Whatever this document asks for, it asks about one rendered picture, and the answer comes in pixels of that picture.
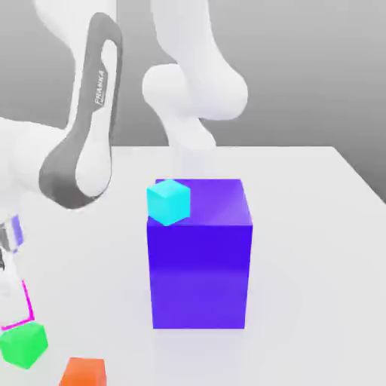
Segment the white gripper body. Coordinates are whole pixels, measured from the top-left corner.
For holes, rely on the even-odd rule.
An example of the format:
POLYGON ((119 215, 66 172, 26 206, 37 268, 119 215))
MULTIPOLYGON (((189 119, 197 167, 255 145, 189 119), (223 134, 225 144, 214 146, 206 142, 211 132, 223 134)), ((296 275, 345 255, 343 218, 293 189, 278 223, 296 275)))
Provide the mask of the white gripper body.
POLYGON ((0 326, 10 326, 28 318, 22 280, 10 267, 0 269, 0 326))

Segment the small green cube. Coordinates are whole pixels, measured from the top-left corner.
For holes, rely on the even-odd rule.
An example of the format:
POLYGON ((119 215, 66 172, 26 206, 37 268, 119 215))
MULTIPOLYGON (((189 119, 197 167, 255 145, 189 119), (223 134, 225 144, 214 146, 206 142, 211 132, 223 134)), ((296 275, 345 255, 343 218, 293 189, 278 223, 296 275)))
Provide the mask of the small green cube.
POLYGON ((45 328, 36 322, 9 329, 0 336, 3 360, 21 369, 30 369, 47 347, 45 328))

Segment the small orange cube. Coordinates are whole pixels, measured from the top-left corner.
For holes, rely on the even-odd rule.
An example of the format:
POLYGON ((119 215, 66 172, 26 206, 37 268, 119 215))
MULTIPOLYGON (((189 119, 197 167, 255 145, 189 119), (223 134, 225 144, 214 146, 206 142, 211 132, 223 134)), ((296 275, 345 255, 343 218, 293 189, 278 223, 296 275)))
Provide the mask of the small orange cube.
POLYGON ((59 386, 107 386, 104 359, 70 357, 59 386))

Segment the small cyan cube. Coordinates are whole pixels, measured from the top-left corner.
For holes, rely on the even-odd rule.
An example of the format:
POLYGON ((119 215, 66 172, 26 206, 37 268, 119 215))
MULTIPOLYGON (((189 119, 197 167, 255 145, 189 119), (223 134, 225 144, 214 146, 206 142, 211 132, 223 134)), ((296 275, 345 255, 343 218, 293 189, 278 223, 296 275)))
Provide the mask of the small cyan cube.
POLYGON ((157 182, 146 189, 150 218, 164 226, 175 224, 191 215, 191 189, 174 179, 157 182))

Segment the large blue box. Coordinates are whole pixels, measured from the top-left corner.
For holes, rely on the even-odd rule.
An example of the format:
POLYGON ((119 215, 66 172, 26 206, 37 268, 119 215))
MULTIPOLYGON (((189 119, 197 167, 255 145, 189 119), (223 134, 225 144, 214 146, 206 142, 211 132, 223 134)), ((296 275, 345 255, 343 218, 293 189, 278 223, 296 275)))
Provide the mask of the large blue box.
POLYGON ((173 225, 147 220, 156 329, 245 326, 253 221, 240 179, 184 179, 191 215, 173 225))

